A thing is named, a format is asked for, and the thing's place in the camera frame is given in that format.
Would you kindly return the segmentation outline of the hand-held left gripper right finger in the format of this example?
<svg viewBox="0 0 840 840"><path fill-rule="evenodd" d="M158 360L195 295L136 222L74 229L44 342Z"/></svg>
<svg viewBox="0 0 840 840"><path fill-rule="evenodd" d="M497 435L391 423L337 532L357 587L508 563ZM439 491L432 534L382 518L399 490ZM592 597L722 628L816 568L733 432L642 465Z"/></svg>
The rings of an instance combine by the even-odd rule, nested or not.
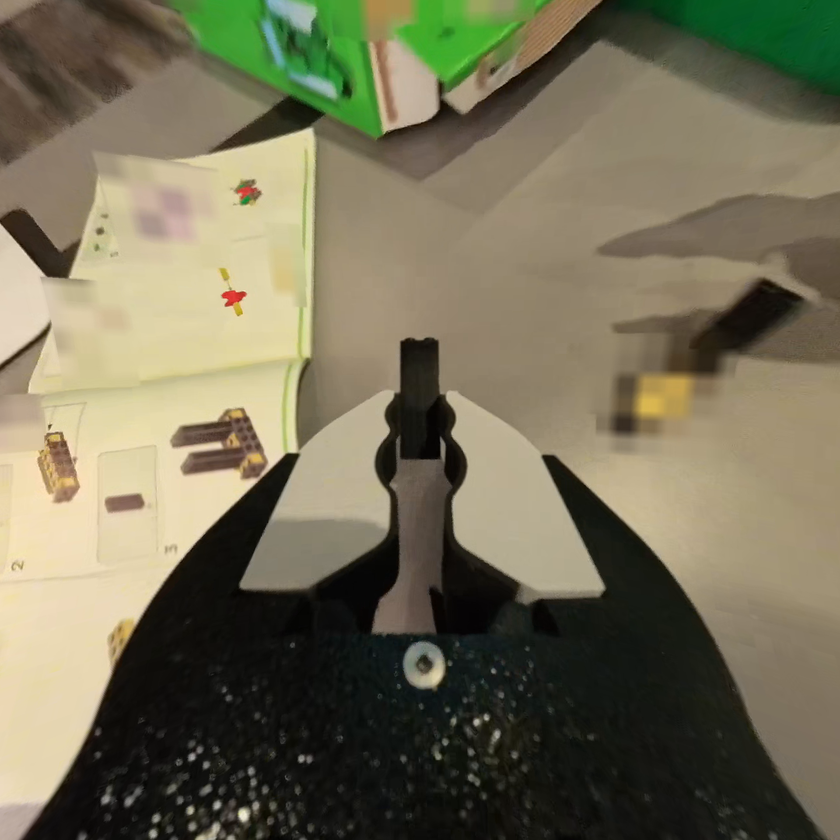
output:
<svg viewBox="0 0 840 840"><path fill-rule="evenodd" d="M453 499L457 546L502 574L516 599L592 599L605 591L538 449L458 392L452 438L465 456Z"/></svg>

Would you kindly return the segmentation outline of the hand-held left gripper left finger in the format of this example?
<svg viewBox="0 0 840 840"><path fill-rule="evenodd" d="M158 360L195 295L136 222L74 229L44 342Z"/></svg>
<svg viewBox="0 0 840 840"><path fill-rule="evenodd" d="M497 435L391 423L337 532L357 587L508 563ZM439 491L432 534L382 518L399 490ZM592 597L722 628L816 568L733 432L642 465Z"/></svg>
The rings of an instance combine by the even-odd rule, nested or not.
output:
<svg viewBox="0 0 840 840"><path fill-rule="evenodd" d="M395 397L373 395L303 445L245 568L243 592L313 591L396 535L391 480L377 466Z"/></svg>

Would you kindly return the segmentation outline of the long black brick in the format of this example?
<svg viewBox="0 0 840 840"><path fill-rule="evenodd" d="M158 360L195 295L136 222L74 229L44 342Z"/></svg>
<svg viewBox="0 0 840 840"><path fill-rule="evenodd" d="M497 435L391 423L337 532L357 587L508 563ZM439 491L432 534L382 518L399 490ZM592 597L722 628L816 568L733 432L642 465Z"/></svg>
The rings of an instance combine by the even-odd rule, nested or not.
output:
<svg viewBox="0 0 840 840"><path fill-rule="evenodd" d="M400 344L400 454L406 460L440 458L438 432L438 342L404 339Z"/></svg>

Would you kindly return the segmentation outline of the black grey yellow brick assembly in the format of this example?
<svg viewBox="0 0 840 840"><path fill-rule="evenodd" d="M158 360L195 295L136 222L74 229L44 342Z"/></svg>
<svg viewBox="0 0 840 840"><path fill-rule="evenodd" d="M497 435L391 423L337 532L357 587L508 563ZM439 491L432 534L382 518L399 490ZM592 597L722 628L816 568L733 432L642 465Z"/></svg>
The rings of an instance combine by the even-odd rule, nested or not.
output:
<svg viewBox="0 0 840 840"><path fill-rule="evenodd" d="M756 280L691 338L689 349L707 361L740 354L789 321L806 303L802 294L773 280Z"/></svg>

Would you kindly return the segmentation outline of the grey desk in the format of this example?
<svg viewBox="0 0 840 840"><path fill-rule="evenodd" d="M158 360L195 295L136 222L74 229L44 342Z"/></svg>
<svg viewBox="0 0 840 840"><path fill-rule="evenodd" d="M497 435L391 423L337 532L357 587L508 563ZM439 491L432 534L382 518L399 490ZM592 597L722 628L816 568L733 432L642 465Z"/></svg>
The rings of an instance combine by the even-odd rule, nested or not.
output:
<svg viewBox="0 0 840 840"><path fill-rule="evenodd" d="M521 138L420 182L317 123L297 451L165 577L2 838L838 838L838 121L585 45ZM762 278L807 303L696 356ZM440 458L406 460L424 338ZM242 591L303 445L382 391L396 535ZM516 599L457 546L450 391L538 449L600 597Z"/></svg>

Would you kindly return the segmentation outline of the brick instruction booklet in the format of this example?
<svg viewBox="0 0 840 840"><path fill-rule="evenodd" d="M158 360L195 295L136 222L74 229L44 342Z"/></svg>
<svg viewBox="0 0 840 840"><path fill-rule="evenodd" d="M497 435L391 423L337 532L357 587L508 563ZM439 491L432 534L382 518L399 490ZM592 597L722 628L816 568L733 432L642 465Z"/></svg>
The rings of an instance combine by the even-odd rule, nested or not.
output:
<svg viewBox="0 0 840 840"><path fill-rule="evenodd" d="M298 449L312 129L181 161L97 154L54 328L2 430L2 811L45 804L165 577Z"/></svg>

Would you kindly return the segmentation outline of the green cardboard box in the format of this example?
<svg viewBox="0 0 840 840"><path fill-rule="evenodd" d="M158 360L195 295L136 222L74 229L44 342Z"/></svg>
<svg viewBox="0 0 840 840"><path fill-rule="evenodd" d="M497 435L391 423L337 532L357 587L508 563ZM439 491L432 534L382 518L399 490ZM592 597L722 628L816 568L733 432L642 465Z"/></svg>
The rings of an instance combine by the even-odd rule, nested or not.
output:
<svg viewBox="0 0 840 840"><path fill-rule="evenodd" d="M205 54L373 138L465 114L598 1L173 1Z"/></svg>

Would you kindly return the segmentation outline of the green cardboard sheet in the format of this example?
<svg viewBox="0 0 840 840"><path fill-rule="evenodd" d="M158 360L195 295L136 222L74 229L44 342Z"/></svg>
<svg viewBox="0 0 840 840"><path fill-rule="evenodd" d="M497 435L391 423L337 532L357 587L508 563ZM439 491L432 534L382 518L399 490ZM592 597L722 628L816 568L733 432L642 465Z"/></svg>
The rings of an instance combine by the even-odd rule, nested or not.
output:
<svg viewBox="0 0 840 840"><path fill-rule="evenodd" d="M626 1L820 91L839 93L838 1Z"/></svg>

